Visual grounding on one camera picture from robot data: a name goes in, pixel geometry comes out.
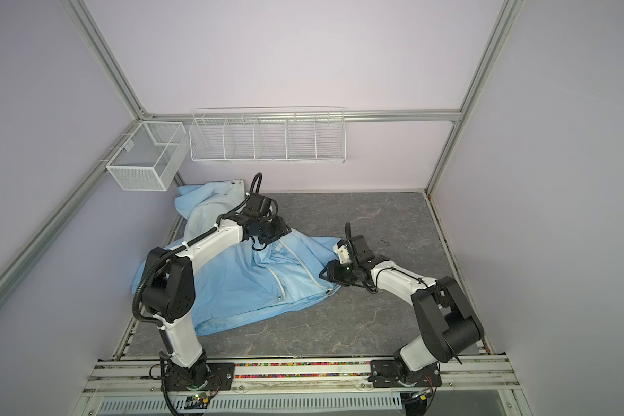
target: metal vent grille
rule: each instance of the metal vent grille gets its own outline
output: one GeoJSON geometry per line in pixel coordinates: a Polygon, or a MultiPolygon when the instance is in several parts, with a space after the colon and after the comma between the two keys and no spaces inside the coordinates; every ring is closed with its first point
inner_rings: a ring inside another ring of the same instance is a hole
{"type": "MultiPolygon", "coordinates": [[[[206,410],[184,409],[185,396],[174,399],[181,413],[316,413],[347,410],[402,409],[399,393],[312,393],[270,395],[219,395],[206,410]]],[[[168,415],[161,397],[107,397],[99,415],[168,415]]]]}

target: white wire basket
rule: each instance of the white wire basket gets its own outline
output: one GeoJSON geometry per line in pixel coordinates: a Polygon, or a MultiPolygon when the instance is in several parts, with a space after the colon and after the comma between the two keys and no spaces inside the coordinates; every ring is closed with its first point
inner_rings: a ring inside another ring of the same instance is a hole
{"type": "Polygon", "coordinates": [[[264,112],[272,109],[192,111],[191,159],[228,162],[344,162],[345,118],[341,109],[264,112]]]}
{"type": "Polygon", "coordinates": [[[181,122],[141,121],[106,164],[124,190],[166,191],[190,147],[181,122]]]}

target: gray work surface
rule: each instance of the gray work surface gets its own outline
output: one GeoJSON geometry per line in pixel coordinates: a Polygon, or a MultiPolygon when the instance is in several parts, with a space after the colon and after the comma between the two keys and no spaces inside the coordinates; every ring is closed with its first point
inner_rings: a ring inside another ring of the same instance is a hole
{"type": "MultiPolygon", "coordinates": [[[[375,254],[415,273],[451,276],[433,219],[419,193],[272,195],[279,214],[308,236],[343,237],[345,222],[375,254]]],[[[414,311],[395,295],[342,287],[319,304],[240,328],[199,337],[208,357],[391,355],[420,335],[414,311]]],[[[155,325],[141,323],[126,355],[157,355],[155,325]]],[[[470,348],[466,354],[477,354],[470,348]]]]}

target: light blue jacket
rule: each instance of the light blue jacket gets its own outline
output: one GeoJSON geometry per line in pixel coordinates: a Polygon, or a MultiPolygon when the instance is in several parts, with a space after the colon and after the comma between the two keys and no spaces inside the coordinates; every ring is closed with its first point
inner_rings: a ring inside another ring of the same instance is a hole
{"type": "MultiPolygon", "coordinates": [[[[240,203],[244,192],[236,190],[235,185],[227,181],[179,188],[183,195],[176,198],[175,207],[188,220],[185,237],[188,232],[196,233],[191,234],[194,237],[206,231],[217,215],[240,203]],[[230,196],[235,197],[232,194],[238,192],[240,199],[234,204],[235,198],[230,196]],[[200,231],[192,232],[190,225],[200,231]]],[[[319,272],[326,263],[337,259],[333,245],[338,240],[337,237],[307,237],[292,229],[260,252],[251,249],[249,240],[227,248],[194,276],[196,301],[191,316],[196,333],[209,335],[247,325],[304,309],[333,295],[340,286],[319,279],[319,272]]],[[[181,242],[178,240],[169,247],[181,242]]],[[[132,292],[141,280],[144,263],[134,275],[132,292]]]]}

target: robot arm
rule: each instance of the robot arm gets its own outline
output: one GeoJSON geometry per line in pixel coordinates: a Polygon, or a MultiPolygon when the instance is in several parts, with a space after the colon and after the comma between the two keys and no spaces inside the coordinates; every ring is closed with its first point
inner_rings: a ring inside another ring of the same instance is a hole
{"type": "Polygon", "coordinates": [[[167,352],[163,358],[170,362],[170,373],[192,389],[203,386],[208,377],[206,354],[191,320],[196,298],[194,274],[217,254],[243,240],[252,239],[252,248],[262,250],[291,232],[277,215],[277,203],[258,193],[260,185],[259,173],[245,200],[218,217],[213,228],[171,250],[154,248],[146,258],[132,314],[139,321],[158,326],[167,352]],[[255,247],[257,241],[263,247],[255,247]],[[151,317],[141,314],[141,304],[151,317]]]}
{"type": "Polygon", "coordinates": [[[415,383],[427,365],[451,358],[461,363],[457,352],[475,344],[484,332],[457,281],[427,278],[374,255],[363,236],[351,236],[348,222],[345,233],[347,239],[335,246],[339,260],[329,262],[319,277],[370,293],[386,290],[414,307],[421,335],[393,354],[398,364],[394,378],[405,385],[415,383]]]}

